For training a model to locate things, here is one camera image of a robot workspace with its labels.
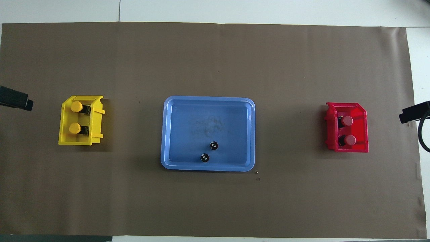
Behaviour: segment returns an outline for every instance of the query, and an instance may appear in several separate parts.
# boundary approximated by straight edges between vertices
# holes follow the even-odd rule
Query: blue tray
[[[211,150],[216,141],[219,148]],[[209,155],[208,162],[200,156]],[[167,169],[249,171],[255,163],[255,104],[239,97],[171,96],[164,102],[161,163]]]

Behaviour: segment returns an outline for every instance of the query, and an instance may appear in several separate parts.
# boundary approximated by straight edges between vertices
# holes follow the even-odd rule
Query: white table
[[[430,3],[424,0],[0,0],[0,24],[117,21],[407,27],[415,103],[430,100]],[[430,124],[424,126],[423,137],[430,144]],[[430,201],[430,153],[421,147],[420,159],[424,200]],[[430,217],[430,202],[425,203],[425,208]],[[113,240],[243,241],[163,236],[115,236]],[[369,239],[312,239],[346,240]],[[247,238],[246,241],[309,239]]]

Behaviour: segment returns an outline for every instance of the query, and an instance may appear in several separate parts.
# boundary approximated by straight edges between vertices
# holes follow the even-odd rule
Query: yellow cap
[[[77,134],[77,133],[79,133],[81,131],[81,127],[80,127],[80,125],[78,123],[72,123],[69,126],[69,131],[72,134]]]
[[[70,107],[70,109],[72,109],[73,112],[79,112],[82,110],[82,108],[83,108],[82,103],[79,101],[72,102],[72,106]]]

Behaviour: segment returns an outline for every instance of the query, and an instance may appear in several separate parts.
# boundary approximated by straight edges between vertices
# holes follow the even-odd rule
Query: yellow plastic container
[[[71,96],[61,106],[59,145],[90,146],[100,143],[101,117],[104,114],[103,96]],[[83,107],[90,107],[89,114],[81,113]],[[89,127],[88,134],[80,133],[81,127]]]

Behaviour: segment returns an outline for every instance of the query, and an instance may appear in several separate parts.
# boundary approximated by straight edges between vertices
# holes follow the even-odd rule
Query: red cap
[[[344,116],[344,117],[341,119],[341,123],[342,123],[344,126],[351,126],[353,122],[354,122],[354,120],[352,119],[352,117],[351,117],[351,116]]]
[[[345,137],[345,144],[353,146],[355,145],[355,143],[357,142],[357,139],[355,138],[354,135],[347,135]]]

